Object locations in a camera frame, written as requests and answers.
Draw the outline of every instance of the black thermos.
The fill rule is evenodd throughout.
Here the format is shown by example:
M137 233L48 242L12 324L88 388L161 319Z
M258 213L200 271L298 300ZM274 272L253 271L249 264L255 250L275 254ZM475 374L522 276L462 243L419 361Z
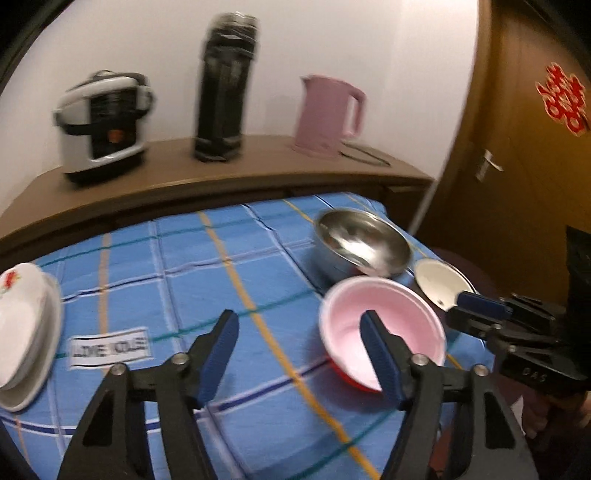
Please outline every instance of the black thermos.
M248 70L256 47L255 17L240 13L214 19L203 54L203 76L194 155L226 161L240 154Z

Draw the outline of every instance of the label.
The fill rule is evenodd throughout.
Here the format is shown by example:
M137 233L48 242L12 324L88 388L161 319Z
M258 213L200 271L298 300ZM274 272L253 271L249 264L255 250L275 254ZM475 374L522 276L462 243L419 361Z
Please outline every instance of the label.
M151 358L147 327L70 338L70 368L101 368Z

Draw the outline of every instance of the rice cooker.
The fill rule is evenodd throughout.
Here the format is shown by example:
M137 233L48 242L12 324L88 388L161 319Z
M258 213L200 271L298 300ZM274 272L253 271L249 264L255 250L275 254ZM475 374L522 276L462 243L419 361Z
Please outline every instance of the rice cooker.
M54 112L66 176L94 183L141 164L153 103L148 80L139 73L102 70L69 89Z

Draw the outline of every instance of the blue checkered tablecloth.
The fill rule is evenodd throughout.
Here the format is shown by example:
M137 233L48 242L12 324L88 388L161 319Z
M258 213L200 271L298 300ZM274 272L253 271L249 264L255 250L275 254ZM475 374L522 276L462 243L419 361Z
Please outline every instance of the blue checkered tablecloth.
M56 478L103 378L101 369L69 368L68 338L145 326L152 358L131 368L150 367L188 349L223 309L238 313L240 336L215 400L196 412L219 478L377 478L402 414L328 364L317 314L329 284L311 260L310 219L332 207L385 217L382 205L349 193L274 200L159 218L36 260L61 285L63 336L34 404L0 418L41 480ZM404 235L414 261L435 257ZM395 280L413 286L414 261ZM464 334L448 332L448 352L465 368L492 366ZM155 404L146 415L156 478L170 478Z

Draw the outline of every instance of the kettle handle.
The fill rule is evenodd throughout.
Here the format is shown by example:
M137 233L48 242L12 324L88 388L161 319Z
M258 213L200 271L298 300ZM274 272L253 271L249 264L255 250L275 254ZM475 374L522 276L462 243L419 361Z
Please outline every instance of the kettle handle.
M353 138L353 137L359 136L359 134L361 133L361 124L363 122L363 115L365 113L365 100L366 100L365 94L361 90L359 90L358 88L351 86L350 95L355 100L357 100L357 107L355 109L355 117L353 118L353 130L351 130L351 131L345 130L345 132L343 132L343 136L345 138Z

